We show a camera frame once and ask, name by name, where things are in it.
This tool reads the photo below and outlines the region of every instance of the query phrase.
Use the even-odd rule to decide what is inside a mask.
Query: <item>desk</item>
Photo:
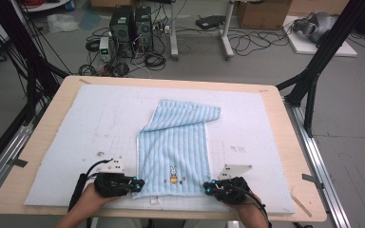
[[[67,208],[64,207],[25,206],[24,201],[34,182],[41,160],[44,158],[58,127],[61,125],[67,111],[72,106],[79,88],[83,84],[174,87],[259,93],[268,113],[268,119],[276,140],[285,176],[287,177],[292,199],[296,206],[295,214],[290,216],[270,216],[270,220],[324,221],[326,219],[325,209],[315,185],[301,178],[301,174],[310,175],[310,171],[279,92],[274,86],[81,76],[69,76],[64,80],[19,157],[19,159],[29,163],[24,168],[14,166],[11,169],[0,189],[0,214],[64,215],[67,213]],[[234,213],[201,213],[165,210],[102,209],[96,216],[167,219],[238,219]]]

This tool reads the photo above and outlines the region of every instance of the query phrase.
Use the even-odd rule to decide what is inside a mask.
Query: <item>metal frame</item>
[[[2,183],[2,179],[8,174],[12,167],[10,162],[18,158],[28,142],[41,114],[44,113],[43,107],[37,105],[35,113],[39,113],[39,115],[36,115],[30,122],[24,121],[24,124],[13,134],[13,137],[0,154],[0,183]]]
[[[313,171],[316,174],[317,181],[323,183],[324,188],[321,191],[324,194],[326,202],[330,208],[331,215],[334,219],[337,228],[350,228],[348,218],[346,217],[345,211],[342,204],[339,201],[339,197],[336,194],[333,183],[331,182],[330,175],[325,167],[324,161],[321,158],[319,150],[317,148],[316,141],[308,136],[307,130],[302,127],[304,125],[304,114],[300,107],[291,106],[292,111],[300,137],[303,139],[304,146],[307,150],[307,155],[310,163],[313,166]]]
[[[278,90],[295,85],[285,96],[285,101],[294,106],[300,106],[301,100],[308,94],[304,127],[309,137],[313,137],[311,128],[318,78],[364,14],[365,0],[350,0],[332,29],[324,34],[325,38],[309,65],[299,75],[277,85]]]

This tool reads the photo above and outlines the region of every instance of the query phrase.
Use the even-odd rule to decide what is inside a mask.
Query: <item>metal stand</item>
[[[179,48],[177,47],[177,34],[176,34],[176,17],[174,17],[174,7],[176,0],[171,0],[171,25],[170,25],[170,48],[171,58],[179,60]]]
[[[226,21],[224,23],[224,29],[221,30],[221,41],[223,42],[224,49],[226,50],[226,60],[234,56],[233,49],[230,45],[230,41],[227,37],[227,32],[229,31],[230,19],[232,18],[234,0],[229,0],[226,11]],[[170,23],[170,48],[171,48],[171,58],[173,60],[179,60],[179,48],[177,47],[177,35],[176,35],[176,19],[177,15],[174,16],[174,7],[176,0],[171,0],[171,23]]]
[[[285,96],[285,101],[293,106],[300,106],[301,100],[308,94],[304,128],[311,138],[313,137],[311,127],[318,77],[364,13],[365,0],[350,0],[309,65],[299,75],[277,85],[278,90],[295,85],[291,93]]]
[[[226,21],[224,23],[224,29],[221,30],[221,41],[223,42],[224,49],[226,50],[226,60],[234,56],[233,49],[230,45],[230,41],[227,38],[227,32],[229,31],[230,19],[232,18],[232,12],[234,7],[234,0],[229,0],[226,12]]]

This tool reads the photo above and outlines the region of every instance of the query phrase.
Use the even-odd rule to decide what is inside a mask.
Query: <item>blue striped towel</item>
[[[162,100],[138,137],[138,176],[146,184],[133,199],[148,196],[201,196],[210,180],[205,123],[215,106]]]

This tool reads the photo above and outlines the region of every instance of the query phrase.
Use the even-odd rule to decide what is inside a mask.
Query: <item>gray floor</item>
[[[86,17],[86,10],[66,12],[49,10],[37,17],[52,13],[69,13],[77,22]],[[179,24],[194,28],[196,18],[179,19]],[[107,19],[98,25],[74,32],[47,34],[46,37],[72,72],[86,63],[86,38],[92,31],[106,27]],[[299,74],[310,62],[311,55],[295,54],[290,45],[269,47],[230,61],[217,34],[179,33],[180,59],[172,61],[169,49],[166,68],[161,71],[136,70],[128,77],[224,82],[239,84],[277,85]],[[365,46],[365,41],[358,40]],[[352,227],[365,227],[365,48],[348,40],[357,52],[356,58],[335,57],[323,71],[317,87],[313,132],[336,192]],[[46,48],[50,61],[60,62]],[[290,90],[281,91],[286,95]],[[25,96],[10,61],[0,62],[0,136],[25,104]],[[59,217],[2,216],[0,227],[51,227]],[[330,219],[313,223],[314,227],[334,227]],[[274,222],[274,227],[294,227],[287,222]]]

